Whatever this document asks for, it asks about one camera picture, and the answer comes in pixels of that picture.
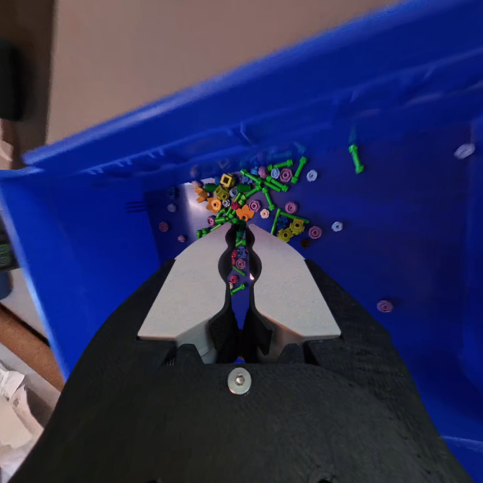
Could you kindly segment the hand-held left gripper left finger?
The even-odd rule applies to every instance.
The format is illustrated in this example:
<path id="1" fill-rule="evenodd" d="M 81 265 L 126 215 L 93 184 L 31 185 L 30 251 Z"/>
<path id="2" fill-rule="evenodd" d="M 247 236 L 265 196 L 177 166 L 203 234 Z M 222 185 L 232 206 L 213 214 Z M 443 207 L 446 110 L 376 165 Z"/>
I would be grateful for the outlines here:
<path id="1" fill-rule="evenodd" d="M 235 225 L 222 225 L 185 248 L 176 258 L 139 331 L 146 341 L 190 343 L 199 352 L 218 352 L 211 325 L 227 305 L 222 257 L 231 252 Z"/>

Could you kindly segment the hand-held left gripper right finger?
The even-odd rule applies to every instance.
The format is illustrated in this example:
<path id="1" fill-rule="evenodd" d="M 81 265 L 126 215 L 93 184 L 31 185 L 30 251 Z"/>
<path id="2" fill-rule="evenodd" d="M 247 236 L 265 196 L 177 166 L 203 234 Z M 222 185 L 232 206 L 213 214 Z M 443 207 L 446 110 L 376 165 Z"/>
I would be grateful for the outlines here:
<path id="1" fill-rule="evenodd" d="M 255 353 L 341 335 L 304 256 L 257 225 L 247 227 L 246 248 L 253 279 L 245 336 Z"/>

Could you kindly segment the pile of small toy bricks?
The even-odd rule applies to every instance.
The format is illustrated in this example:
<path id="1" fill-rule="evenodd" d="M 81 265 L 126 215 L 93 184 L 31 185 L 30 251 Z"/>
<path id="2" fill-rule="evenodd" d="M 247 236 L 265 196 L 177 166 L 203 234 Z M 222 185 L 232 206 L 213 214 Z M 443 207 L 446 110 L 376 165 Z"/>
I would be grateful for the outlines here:
<path id="1" fill-rule="evenodd" d="M 221 174 L 213 186 L 195 183 L 195 204 L 220 192 L 216 208 L 243 194 L 271 191 L 273 213 L 287 203 L 290 216 L 305 218 L 322 234 L 305 249 L 339 285 L 366 306 L 388 298 L 403 313 L 453 313 L 464 299 L 464 238 L 468 170 L 453 152 L 463 141 L 450 137 L 403 137 L 354 147 L 357 174 L 347 148 L 311 151 L 308 160 L 281 162 L 279 179 L 255 182 L 248 174 Z"/>

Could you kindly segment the blue plastic bin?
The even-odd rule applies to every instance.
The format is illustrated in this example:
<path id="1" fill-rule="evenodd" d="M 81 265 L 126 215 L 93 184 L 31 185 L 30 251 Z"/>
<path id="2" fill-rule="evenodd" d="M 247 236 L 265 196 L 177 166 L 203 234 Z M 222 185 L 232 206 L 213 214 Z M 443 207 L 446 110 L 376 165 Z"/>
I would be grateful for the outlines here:
<path id="1" fill-rule="evenodd" d="M 366 306 L 305 249 L 322 229 L 271 191 L 215 210 L 195 183 L 403 137 L 463 141 L 464 299 Z M 37 148 L 1 172 L 16 258 L 66 375 L 10 482 L 482 482 L 482 1 L 397 3 Z M 218 352 L 138 331 L 175 258 L 235 225 Z M 341 329 L 255 353 L 246 233 L 291 245 Z"/>

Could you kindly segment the white paper sheet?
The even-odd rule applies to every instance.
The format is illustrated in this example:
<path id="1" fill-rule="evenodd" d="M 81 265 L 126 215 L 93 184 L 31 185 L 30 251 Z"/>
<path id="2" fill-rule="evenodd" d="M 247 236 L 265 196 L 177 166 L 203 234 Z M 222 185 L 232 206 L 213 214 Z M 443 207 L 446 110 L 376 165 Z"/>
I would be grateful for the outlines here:
<path id="1" fill-rule="evenodd" d="M 24 378 L 1 365 L 1 445 L 12 449 L 35 442 L 43 431 L 28 405 Z"/>

